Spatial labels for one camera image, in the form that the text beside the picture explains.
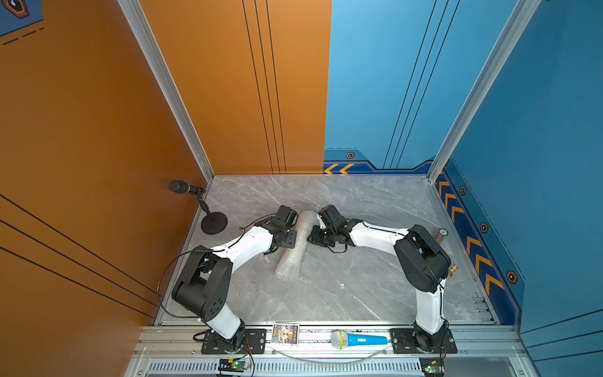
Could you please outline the clear bubble wrap sheet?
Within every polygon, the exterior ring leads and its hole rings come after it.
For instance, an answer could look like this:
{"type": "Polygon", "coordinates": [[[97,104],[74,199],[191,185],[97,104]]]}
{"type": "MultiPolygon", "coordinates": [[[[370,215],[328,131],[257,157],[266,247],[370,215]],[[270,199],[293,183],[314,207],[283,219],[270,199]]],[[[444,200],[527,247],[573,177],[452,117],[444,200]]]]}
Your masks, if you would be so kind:
{"type": "Polygon", "coordinates": [[[314,226],[319,225],[319,216],[314,210],[304,210],[298,215],[294,227],[295,245],[291,248],[285,248],[275,274],[282,281],[295,280],[301,268],[303,256],[308,247],[308,237],[314,226]]]}

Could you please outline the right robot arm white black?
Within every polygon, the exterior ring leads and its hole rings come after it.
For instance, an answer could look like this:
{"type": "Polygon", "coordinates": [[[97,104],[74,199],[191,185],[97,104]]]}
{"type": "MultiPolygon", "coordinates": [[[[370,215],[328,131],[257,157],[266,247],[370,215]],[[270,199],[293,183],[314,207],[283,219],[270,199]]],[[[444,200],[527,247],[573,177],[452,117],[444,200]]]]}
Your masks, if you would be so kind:
{"type": "Polygon", "coordinates": [[[339,243],[394,254],[406,280],[416,290],[414,341],[424,353],[444,350],[449,323],[444,318],[444,287],[452,260],[424,226],[393,229],[344,218],[335,206],[318,213],[321,223],[307,240],[330,251],[339,243]]]}

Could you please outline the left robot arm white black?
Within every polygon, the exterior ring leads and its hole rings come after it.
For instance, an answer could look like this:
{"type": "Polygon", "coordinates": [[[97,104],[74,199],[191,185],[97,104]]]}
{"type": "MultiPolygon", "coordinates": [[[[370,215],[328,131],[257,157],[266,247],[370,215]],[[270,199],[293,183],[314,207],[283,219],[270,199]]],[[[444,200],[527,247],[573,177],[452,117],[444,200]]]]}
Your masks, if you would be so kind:
{"type": "Polygon", "coordinates": [[[296,244],[298,213],[280,206],[273,216],[256,221],[235,240],[190,252],[171,292],[172,300],[195,314],[229,352],[243,346],[245,323],[227,304],[232,273],[259,254],[296,244]]]}

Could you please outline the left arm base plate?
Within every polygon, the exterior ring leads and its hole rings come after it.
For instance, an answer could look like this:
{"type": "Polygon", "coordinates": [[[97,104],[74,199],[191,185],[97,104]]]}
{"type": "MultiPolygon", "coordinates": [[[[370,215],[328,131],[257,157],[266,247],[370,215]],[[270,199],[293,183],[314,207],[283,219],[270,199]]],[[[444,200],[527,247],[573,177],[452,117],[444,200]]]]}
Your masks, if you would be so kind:
{"type": "Polygon", "coordinates": [[[201,353],[205,355],[241,354],[251,351],[255,355],[265,353],[267,331],[260,328],[246,328],[232,339],[226,339],[215,331],[205,335],[201,353]]]}

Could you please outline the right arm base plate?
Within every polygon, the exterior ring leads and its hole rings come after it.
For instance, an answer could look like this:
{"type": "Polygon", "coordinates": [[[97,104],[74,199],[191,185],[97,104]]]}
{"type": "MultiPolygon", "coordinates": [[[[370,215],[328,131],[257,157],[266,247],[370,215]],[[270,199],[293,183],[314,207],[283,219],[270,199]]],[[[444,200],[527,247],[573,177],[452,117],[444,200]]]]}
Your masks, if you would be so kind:
{"type": "Polygon", "coordinates": [[[389,336],[395,354],[458,353],[452,332],[446,326],[434,335],[420,328],[392,328],[389,336]]]}

